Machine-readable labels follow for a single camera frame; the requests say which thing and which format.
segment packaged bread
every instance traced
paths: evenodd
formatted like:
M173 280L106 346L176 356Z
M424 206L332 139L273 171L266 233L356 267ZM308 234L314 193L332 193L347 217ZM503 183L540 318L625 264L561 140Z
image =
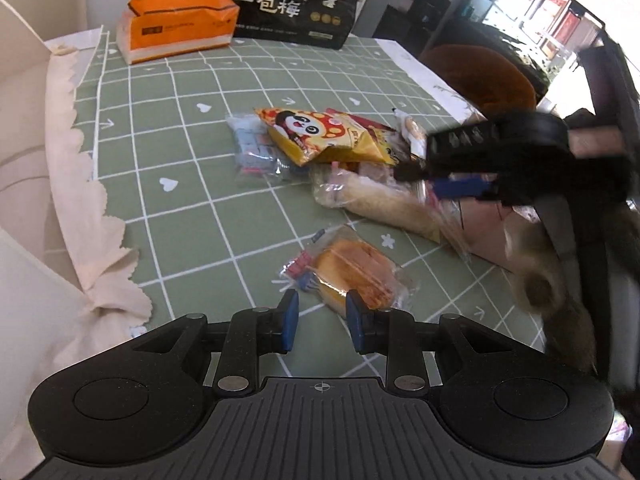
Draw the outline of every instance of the packaged bread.
M130 0L116 42L129 64L225 46L238 12L232 0Z
M303 290L317 290L322 301L343 317L350 290L356 290L369 308L403 310L415 291L401 267L346 225L318 233L282 272Z
M369 131L347 114L292 108L256 110L273 142L298 166L313 162L380 162L392 164Z

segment grid-patterned tablecloth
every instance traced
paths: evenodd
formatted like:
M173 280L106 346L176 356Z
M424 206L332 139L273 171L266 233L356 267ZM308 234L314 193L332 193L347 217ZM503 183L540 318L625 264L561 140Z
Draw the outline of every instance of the grid-patterned tablecloth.
M133 279L153 301L149 327L189 312L219 321L275 306L290 285L278 277L283 264L319 229L349 222L420 283L416 319L462 313L542 346L539 322L514 309L501 269L479 258L467 265L448 247L322 208L308 184L239 180L225 117L283 105L384 123L395 106L428 130L456 122L375 40L350 38L336 52L237 39L129 67L103 35L78 88L76 124L107 189L107 214L126 221L124 244L140 249ZM425 359L437 383L433 356ZM344 321L317 296L301 294L294 351L265 356L261 372L384 377L385 359L357 355Z

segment bread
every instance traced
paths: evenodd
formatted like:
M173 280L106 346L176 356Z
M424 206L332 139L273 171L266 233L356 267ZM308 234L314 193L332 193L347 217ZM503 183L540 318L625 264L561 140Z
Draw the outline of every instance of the bread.
M394 303L399 286L395 264L366 242L336 240L316 258L314 268L322 300L343 317L351 289L358 291L369 308L386 308Z

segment white heart print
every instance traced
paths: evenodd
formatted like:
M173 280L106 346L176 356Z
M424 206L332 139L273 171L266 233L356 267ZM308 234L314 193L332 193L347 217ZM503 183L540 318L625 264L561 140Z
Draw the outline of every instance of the white heart print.
M169 193L170 191L173 191L175 187L178 185L177 180L174 180L172 178L166 178L166 177L162 177L158 182L160 182L160 184L162 185L162 189L164 189L164 191L167 193Z

